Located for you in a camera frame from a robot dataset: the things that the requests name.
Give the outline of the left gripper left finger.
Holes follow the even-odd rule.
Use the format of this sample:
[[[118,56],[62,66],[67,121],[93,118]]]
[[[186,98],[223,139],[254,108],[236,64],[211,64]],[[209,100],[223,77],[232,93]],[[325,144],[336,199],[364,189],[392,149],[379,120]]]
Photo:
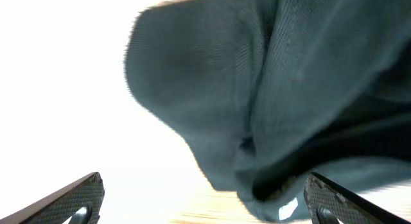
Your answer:
[[[1,224],[97,224],[105,196],[98,172],[89,173],[43,199],[1,219]]]

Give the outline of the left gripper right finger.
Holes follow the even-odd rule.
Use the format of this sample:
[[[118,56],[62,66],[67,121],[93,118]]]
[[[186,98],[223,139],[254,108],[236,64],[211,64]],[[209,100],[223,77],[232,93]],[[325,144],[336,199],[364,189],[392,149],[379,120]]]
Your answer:
[[[313,224],[410,224],[318,173],[307,178],[304,199]]]

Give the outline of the black polo shirt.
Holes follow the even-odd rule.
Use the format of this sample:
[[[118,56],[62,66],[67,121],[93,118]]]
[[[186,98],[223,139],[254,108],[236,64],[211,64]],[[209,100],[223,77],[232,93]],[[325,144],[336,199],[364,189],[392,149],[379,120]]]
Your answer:
[[[135,99],[259,220],[308,218],[312,171],[410,178],[410,0],[187,0],[136,20]]]

